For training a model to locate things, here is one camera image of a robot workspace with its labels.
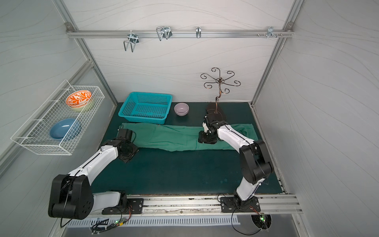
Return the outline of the green long pants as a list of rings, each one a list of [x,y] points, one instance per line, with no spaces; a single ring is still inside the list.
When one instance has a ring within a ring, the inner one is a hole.
[[[251,124],[231,125],[236,131],[246,137],[258,140]],[[216,144],[198,143],[202,127],[175,126],[151,123],[124,123],[118,130],[117,137],[123,137],[127,142],[138,148],[161,149],[174,151],[197,150],[235,150],[227,142],[219,140]]]

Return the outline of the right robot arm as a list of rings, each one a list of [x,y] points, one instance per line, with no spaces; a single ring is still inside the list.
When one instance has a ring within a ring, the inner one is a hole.
[[[221,119],[219,113],[206,114],[198,142],[215,144],[222,140],[239,153],[243,179],[235,191],[234,204],[240,207],[253,200],[258,187],[274,171],[274,167],[263,140],[250,139]]]

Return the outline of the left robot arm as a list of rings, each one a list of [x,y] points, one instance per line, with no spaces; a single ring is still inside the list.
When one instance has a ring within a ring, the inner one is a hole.
[[[120,128],[114,139],[107,141],[78,168],[57,175],[51,185],[48,215],[52,218],[83,220],[89,214],[119,208],[128,210],[124,191],[94,193],[91,185],[96,177],[114,160],[129,162],[138,152],[134,145],[136,133]]]

